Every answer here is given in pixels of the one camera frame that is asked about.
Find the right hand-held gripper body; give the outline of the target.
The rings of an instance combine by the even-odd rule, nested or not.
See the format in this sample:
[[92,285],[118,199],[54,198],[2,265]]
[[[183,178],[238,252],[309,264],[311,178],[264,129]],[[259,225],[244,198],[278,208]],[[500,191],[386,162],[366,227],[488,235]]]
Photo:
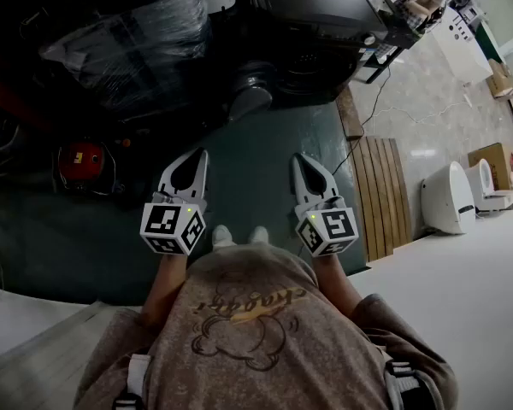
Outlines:
[[353,208],[342,196],[297,194],[296,233],[312,257],[336,255],[358,238]]

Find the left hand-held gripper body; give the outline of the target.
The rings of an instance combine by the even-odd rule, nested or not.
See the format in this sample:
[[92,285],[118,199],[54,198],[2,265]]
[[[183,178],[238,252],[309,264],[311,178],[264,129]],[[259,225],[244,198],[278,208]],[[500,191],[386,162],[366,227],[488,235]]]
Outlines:
[[161,255],[190,255],[206,228],[197,202],[156,191],[144,205],[139,235]]

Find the person's right forearm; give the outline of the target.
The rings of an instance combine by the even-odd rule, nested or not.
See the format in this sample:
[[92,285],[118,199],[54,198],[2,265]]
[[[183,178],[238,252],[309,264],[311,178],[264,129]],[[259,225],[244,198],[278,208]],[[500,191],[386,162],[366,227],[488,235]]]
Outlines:
[[347,318],[350,318],[361,295],[346,277],[337,255],[314,257],[312,266],[321,293]]

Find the person's left forearm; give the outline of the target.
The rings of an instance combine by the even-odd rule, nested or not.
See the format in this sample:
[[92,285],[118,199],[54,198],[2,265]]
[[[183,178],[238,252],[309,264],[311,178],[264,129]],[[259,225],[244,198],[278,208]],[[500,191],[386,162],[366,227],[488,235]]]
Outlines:
[[145,327],[158,331],[164,327],[176,297],[186,281],[186,266],[185,255],[162,257],[150,293],[140,312]]

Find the wooden slatted board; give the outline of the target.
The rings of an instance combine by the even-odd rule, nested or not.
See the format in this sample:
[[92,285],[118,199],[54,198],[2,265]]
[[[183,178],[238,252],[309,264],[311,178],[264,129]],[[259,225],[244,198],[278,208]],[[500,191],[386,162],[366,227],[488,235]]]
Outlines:
[[377,261],[412,242],[402,162],[393,138],[363,137],[351,150],[365,259]]

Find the brown wooden plank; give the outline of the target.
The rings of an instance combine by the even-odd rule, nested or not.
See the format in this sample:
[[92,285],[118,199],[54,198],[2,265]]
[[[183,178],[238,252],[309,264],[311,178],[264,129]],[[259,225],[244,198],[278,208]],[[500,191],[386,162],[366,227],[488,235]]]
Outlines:
[[348,85],[339,93],[335,102],[344,129],[345,138],[348,141],[355,141],[361,138],[363,136],[363,127]]

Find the red round canister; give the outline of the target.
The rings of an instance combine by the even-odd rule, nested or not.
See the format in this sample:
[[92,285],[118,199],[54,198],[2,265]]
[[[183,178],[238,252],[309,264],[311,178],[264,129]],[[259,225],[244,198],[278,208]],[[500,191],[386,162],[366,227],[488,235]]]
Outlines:
[[58,174],[67,190],[91,191],[101,178],[105,151],[100,143],[78,141],[63,145],[58,150]]

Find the white toilet closed lid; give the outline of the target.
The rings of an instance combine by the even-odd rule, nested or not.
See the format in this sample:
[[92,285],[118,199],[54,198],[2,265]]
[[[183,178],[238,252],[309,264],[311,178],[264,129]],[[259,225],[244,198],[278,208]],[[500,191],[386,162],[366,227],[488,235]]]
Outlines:
[[475,200],[466,172],[452,161],[422,181],[424,224],[448,234],[462,235],[475,227]]

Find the plastic-wrapped black bundle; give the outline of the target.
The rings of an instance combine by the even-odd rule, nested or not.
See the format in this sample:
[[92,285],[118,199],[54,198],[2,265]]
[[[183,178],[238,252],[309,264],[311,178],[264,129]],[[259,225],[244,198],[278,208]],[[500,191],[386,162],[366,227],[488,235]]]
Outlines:
[[101,15],[43,47],[104,109],[124,115],[192,102],[209,37],[206,0],[114,0]]

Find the grey-brown printed t-shirt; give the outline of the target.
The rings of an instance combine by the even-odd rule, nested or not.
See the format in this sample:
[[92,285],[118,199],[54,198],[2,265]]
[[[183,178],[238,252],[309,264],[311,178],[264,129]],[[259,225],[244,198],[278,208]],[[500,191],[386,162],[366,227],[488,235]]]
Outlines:
[[448,363],[377,295],[350,318],[270,244],[186,266],[164,327],[116,312],[74,410],[456,410]]

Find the white toilet open lid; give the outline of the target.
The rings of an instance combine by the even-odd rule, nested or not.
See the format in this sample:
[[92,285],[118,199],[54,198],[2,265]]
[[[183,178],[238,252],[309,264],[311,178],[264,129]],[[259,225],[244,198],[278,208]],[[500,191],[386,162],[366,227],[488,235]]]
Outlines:
[[513,205],[512,190],[495,190],[492,171],[485,159],[465,170],[476,212],[504,211]]

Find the black shelf table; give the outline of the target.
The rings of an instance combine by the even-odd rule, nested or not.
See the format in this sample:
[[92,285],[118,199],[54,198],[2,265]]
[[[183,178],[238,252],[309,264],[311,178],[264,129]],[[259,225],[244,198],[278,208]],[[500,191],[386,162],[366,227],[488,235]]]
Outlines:
[[422,36],[415,28],[410,27],[403,17],[400,7],[394,0],[368,0],[378,16],[381,25],[386,29],[371,45],[366,46],[363,66],[373,72],[365,80],[367,85],[387,70],[393,61],[405,50],[409,50]]

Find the brown cardboard box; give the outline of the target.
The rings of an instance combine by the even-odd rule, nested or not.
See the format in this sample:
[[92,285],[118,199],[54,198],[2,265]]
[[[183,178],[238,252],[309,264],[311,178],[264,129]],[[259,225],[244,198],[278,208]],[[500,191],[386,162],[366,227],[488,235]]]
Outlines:
[[492,75],[486,79],[492,96],[499,100],[513,97],[513,76],[506,64],[490,59]]
[[512,153],[513,146],[503,143],[490,144],[468,153],[469,166],[473,167],[481,159],[485,159],[491,169],[494,190],[510,190]]

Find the white rectangular cabinet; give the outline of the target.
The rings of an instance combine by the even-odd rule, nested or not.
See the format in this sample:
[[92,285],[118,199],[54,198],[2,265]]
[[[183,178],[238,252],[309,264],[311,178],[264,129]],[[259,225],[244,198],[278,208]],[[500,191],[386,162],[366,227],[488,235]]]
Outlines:
[[492,76],[492,69],[474,34],[461,15],[450,7],[430,31],[454,76],[464,85],[476,85]]

